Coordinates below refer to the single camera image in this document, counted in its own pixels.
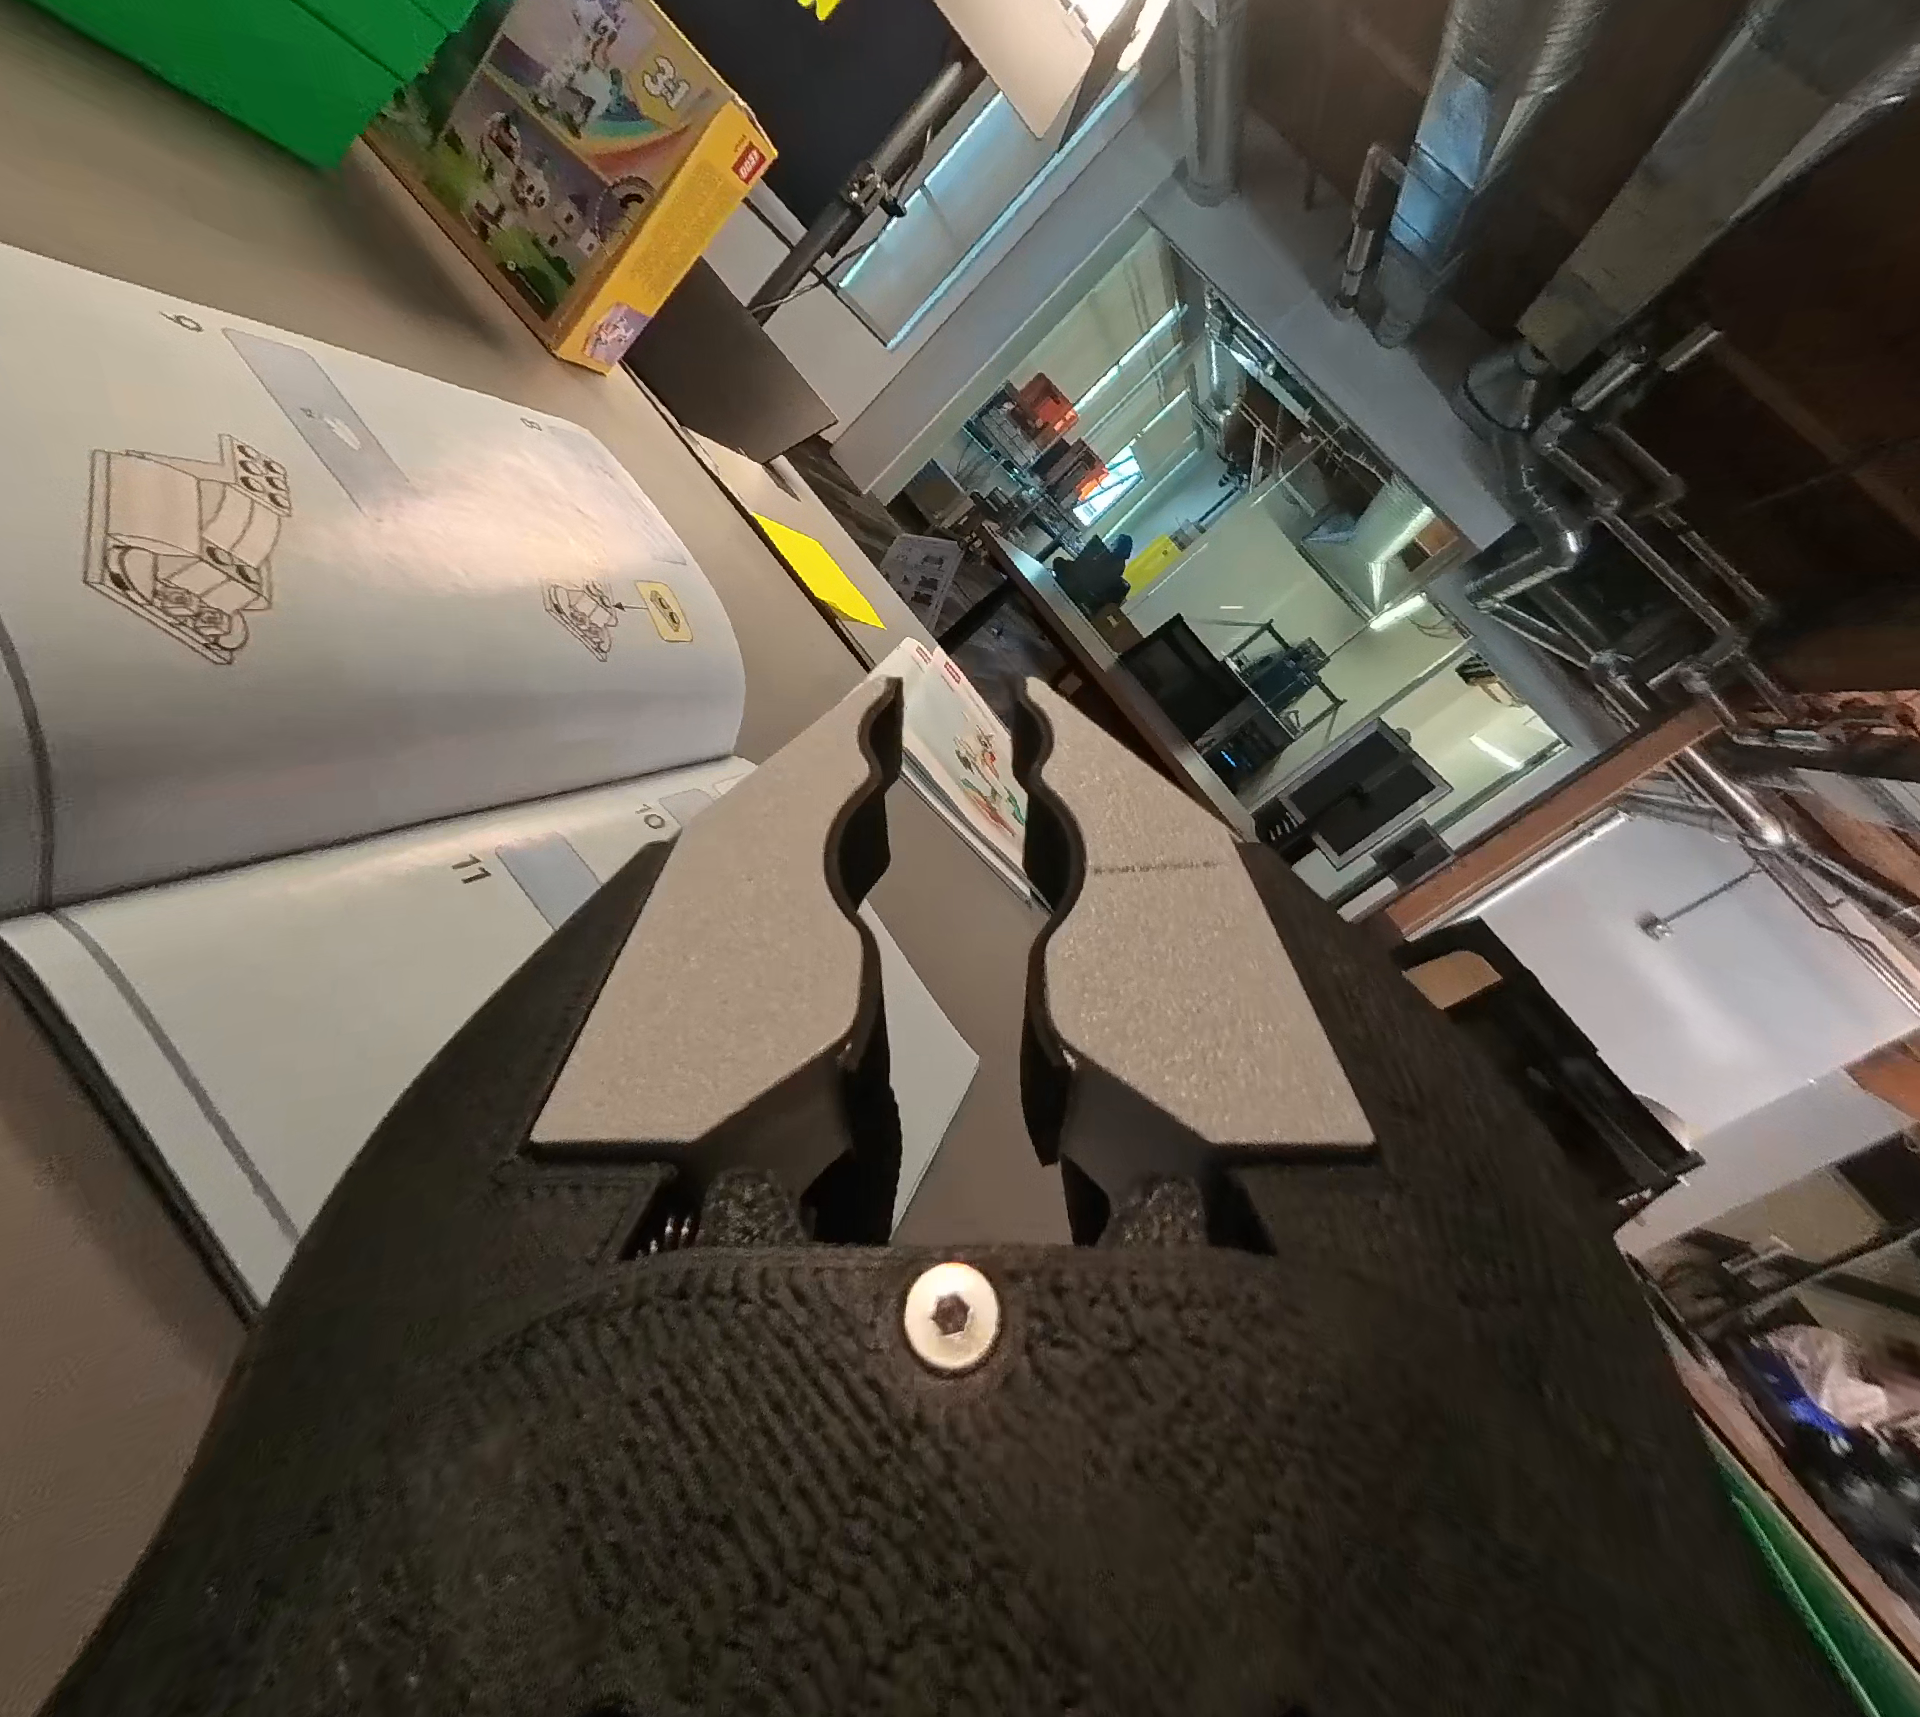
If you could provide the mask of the open instruction booklet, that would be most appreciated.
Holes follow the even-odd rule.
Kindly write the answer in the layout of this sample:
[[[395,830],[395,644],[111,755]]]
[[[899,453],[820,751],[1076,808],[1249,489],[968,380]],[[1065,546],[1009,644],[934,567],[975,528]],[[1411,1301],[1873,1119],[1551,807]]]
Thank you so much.
[[[743,702],[587,432],[3,249],[3,972],[245,1319]]]

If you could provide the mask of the yellow paper sheet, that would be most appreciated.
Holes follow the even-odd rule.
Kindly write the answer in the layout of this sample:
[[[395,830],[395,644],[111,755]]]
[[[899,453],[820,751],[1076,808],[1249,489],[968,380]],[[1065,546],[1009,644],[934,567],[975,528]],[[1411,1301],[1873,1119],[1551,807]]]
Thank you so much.
[[[877,613],[873,599],[820,539],[763,514],[753,514],[753,525],[761,531],[792,577],[796,577],[806,593],[832,620],[866,630],[885,630],[885,620]]]

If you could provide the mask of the black equipment cart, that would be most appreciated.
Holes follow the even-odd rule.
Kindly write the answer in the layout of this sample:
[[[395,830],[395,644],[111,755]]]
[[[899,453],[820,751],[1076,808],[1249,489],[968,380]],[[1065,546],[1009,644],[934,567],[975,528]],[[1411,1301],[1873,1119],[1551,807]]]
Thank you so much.
[[[1629,1091],[1486,921],[1393,949],[1393,961],[1499,1067],[1572,1165],[1627,1223],[1702,1169],[1678,1119]]]

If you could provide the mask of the black light stand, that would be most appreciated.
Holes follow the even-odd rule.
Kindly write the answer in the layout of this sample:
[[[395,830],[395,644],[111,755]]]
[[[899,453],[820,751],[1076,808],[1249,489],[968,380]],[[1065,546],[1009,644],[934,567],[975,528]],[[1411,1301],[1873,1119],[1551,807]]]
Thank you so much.
[[[885,131],[874,152],[860,159],[830,195],[824,210],[785,251],[781,264],[759,284],[746,312],[761,323],[796,298],[809,284],[828,276],[832,259],[848,251],[853,237],[877,212],[904,216],[899,189],[926,161],[940,129],[984,85],[984,68],[970,50],[957,50],[926,89],[911,101],[899,120]]]

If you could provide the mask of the thin silver corrugated duct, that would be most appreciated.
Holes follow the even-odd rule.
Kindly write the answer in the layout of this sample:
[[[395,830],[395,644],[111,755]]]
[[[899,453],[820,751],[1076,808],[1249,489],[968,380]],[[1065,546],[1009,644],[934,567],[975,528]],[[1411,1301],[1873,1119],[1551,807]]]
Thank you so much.
[[[1175,0],[1175,58],[1184,115],[1184,161],[1178,179],[1203,210],[1237,189],[1246,19],[1242,0]]]

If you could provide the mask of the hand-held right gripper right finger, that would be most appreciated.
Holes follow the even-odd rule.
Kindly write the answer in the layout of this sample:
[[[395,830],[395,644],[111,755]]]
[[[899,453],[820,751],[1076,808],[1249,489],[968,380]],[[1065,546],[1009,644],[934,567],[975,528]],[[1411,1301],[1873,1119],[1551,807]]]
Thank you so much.
[[[1028,957],[1021,1109],[1067,1209],[1178,1182],[1224,1209],[1246,1170],[1363,1162],[1377,1134],[1242,846],[1074,702],[1015,723]]]

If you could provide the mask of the dark grey flat panel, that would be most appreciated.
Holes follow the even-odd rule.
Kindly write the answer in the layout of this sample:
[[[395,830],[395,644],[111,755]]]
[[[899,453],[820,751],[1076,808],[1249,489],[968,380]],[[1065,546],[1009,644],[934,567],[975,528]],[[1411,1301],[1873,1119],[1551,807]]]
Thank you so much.
[[[707,259],[665,297],[622,368],[685,432],[761,467],[835,426],[830,405]]]

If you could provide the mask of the white printed floor sign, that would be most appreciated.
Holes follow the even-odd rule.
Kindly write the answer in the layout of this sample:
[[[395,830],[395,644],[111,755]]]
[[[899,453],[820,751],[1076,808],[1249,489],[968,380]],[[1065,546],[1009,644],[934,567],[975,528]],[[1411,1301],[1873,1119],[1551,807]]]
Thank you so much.
[[[950,535],[899,533],[884,553],[877,568],[895,598],[940,632],[948,599],[963,560],[963,546]]]

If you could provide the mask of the small closed instruction booklet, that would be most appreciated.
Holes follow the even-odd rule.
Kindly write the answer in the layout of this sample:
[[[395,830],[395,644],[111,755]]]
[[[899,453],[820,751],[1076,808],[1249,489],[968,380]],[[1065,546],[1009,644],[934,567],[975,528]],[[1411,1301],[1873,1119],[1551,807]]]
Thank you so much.
[[[1046,913],[1023,868],[1028,795],[1015,777],[1009,727],[948,653],[919,639],[899,639],[874,676],[899,684],[904,782],[1018,899]]]

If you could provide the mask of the long wooden workbench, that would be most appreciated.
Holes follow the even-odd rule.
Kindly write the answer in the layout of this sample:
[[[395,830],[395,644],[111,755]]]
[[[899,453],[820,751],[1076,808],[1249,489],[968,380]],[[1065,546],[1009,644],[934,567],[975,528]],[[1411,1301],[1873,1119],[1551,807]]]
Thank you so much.
[[[1120,656],[1101,639],[1047,567],[1028,553],[1005,545],[994,528],[980,533],[989,563],[1005,577],[1012,603],[1021,603],[1043,639],[1065,660],[1067,676],[1058,690],[1099,727],[1110,730],[1150,769],[1188,791],[1218,816],[1239,841],[1257,839],[1257,822],[1230,787],[1207,766],[1202,754],[1175,730],[1149,690],[1120,664]]]

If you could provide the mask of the brown wooden beam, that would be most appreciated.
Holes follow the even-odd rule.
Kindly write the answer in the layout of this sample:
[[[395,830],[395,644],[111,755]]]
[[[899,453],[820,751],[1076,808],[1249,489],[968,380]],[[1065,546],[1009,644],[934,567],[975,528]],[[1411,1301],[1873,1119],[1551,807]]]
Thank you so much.
[[[1383,943],[1411,943],[1457,924],[1528,871],[1551,862],[1616,814],[1618,800],[1720,733],[1710,706],[1692,702],[1636,727],[1514,816],[1469,841],[1434,874],[1372,915],[1363,929]]]

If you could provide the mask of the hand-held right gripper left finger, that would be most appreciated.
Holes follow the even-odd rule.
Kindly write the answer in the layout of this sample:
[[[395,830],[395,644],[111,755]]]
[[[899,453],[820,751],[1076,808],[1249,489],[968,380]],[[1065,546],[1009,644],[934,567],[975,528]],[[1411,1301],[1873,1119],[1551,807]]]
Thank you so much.
[[[877,940],[904,687],[866,678],[669,848],[529,1133],[703,1191],[763,1170],[806,1215],[899,1182]]]

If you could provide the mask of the metal exhaust hood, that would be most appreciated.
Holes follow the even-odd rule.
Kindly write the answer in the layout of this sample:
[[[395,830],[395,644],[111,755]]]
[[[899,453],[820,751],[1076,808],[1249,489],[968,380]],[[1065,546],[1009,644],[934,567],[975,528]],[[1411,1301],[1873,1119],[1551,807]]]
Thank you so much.
[[[1303,535],[1303,553],[1355,585],[1379,585],[1419,539],[1447,518],[1405,479],[1388,479],[1361,510],[1329,507]]]

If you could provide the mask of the yellow lego set box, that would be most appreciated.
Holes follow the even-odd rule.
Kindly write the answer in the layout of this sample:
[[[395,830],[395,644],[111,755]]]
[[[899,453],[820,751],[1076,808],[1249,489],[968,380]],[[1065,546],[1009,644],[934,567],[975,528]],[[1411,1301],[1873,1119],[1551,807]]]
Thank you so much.
[[[364,146],[554,359],[598,376],[778,159],[654,0],[481,0]]]

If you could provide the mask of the grey ceiling pipe cluster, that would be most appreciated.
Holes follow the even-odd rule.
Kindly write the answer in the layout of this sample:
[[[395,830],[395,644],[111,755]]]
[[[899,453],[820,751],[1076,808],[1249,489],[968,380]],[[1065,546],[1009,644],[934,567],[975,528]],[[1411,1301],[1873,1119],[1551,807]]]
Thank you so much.
[[[1772,599],[1689,518],[1685,479],[1624,422],[1720,343],[1698,323],[1629,326],[1565,376],[1528,340],[1482,355],[1455,393],[1486,444],[1511,531],[1465,563],[1465,603],[1578,670],[1624,723],[1694,699],[1727,733],[1804,723],[1760,660]]]

